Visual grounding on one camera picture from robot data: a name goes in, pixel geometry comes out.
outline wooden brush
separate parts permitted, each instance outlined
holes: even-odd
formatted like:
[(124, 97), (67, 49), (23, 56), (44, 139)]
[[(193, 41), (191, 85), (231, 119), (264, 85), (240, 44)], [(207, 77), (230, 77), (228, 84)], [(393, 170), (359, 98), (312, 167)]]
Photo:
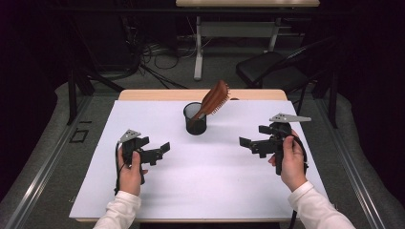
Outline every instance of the wooden brush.
[(191, 120), (197, 120), (202, 114), (211, 115), (216, 113), (229, 98), (228, 91), (227, 84), (223, 80), (218, 81), (215, 87), (209, 90), (208, 94), (202, 99), (200, 110)]

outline metal bracket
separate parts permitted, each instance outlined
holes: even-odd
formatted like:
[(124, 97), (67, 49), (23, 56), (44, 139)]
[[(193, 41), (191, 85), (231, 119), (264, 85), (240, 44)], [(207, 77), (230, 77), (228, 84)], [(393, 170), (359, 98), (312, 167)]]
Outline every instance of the metal bracket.
[(125, 134), (121, 137), (121, 139), (119, 140), (118, 143), (123, 143), (125, 141), (129, 141), (129, 140), (134, 139), (135, 137), (137, 137), (139, 135), (140, 135), (139, 132), (128, 129), (128, 131), (125, 132)]
[(287, 122), (311, 121), (311, 119), (310, 117), (279, 113), (278, 115), (272, 117), (270, 121), (287, 123)]

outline black chair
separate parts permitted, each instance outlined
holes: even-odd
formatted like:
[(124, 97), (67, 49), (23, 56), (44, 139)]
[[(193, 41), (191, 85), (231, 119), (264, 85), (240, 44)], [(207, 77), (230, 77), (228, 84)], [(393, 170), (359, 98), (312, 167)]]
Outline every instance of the black chair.
[(330, 65), (313, 68), (311, 63), (319, 64), (319, 61), (315, 60), (327, 59), (335, 44), (336, 38), (332, 36), (306, 45), (287, 57), (278, 52), (266, 52), (238, 63), (236, 73), (247, 88), (281, 89), (286, 94), (301, 89), (300, 99), (294, 102), (294, 104), (298, 102), (297, 114), (299, 114), (307, 85), (326, 75)]

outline black cup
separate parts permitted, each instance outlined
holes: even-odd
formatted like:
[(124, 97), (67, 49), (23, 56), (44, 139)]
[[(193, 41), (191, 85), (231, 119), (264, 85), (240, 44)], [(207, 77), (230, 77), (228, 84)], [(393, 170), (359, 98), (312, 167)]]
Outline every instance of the black cup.
[(200, 110), (202, 106), (199, 102), (187, 104), (182, 111), (185, 117), (185, 129), (191, 135), (201, 135), (206, 130), (206, 115), (201, 114), (198, 119), (191, 118)]

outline table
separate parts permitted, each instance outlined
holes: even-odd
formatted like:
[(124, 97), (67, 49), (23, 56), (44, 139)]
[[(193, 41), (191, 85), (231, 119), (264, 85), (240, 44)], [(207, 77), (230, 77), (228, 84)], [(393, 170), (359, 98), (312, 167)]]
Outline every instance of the table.
[[(151, 142), (145, 150), (167, 141), (171, 144), (156, 166), (143, 165), (149, 173), (141, 186), (142, 207), (136, 221), (289, 221), (289, 189), (266, 159), (239, 146), (238, 139), (264, 139), (258, 125), (269, 124), (273, 114), (294, 115), (291, 102), (281, 90), (231, 90), (230, 98), (239, 100), (229, 100), (209, 115), (204, 134), (190, 135), (182, 126), (182, 108), (207, 92), (123, 91), (97, 144), (70, 218), (88, 221), (104, 215), (106, 204), (114, 199), (115, 145), (130, 128), (141, 132), (141, 137), (149, 136)], [(151, 118), (153, 122), (144, 121)], [(327, 196), (300, 124), (291, 126), (308, 152), (309, 180)]]
[[(186, 8), (316, 8), (319, 0), (177, 0), (176, 5)], [(197, 16), (194, 79), (202, 79), (202, 36), (269, 37), (267, 50), (272, 52), (281, 27), (281, 18), (273, 22), (202, 22)]]

